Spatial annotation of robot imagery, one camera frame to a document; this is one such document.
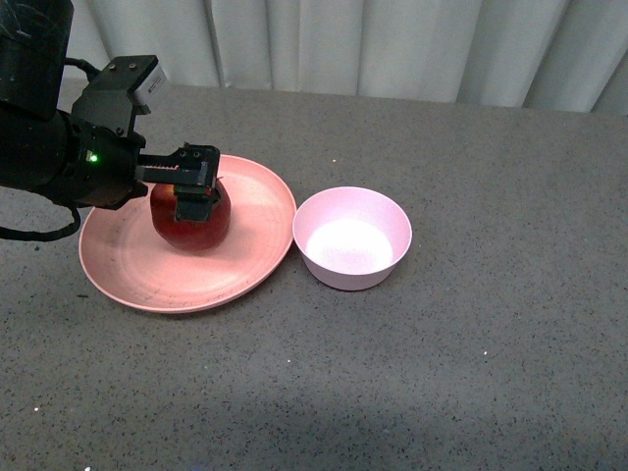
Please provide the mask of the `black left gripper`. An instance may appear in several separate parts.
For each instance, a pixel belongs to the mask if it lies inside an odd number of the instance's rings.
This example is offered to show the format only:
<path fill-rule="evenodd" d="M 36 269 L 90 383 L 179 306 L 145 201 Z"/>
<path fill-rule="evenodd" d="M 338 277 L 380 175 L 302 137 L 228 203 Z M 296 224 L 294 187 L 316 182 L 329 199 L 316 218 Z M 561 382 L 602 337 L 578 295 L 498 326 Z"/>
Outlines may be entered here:
<path fill-rule="evenodd" d="M 170 155 L 139 155 L 145 139 L 135 132 L 119 136 L 72 115 L 66 123 L 67 159 L 57 177 L 60 200 L 118 209 L 147 194 L 147 186 L 139 179 L 174 186 L 176 221 L 210 220 L 221 201 L 215 189 L 221 158 L 217 147 L 185 143 Z"/>

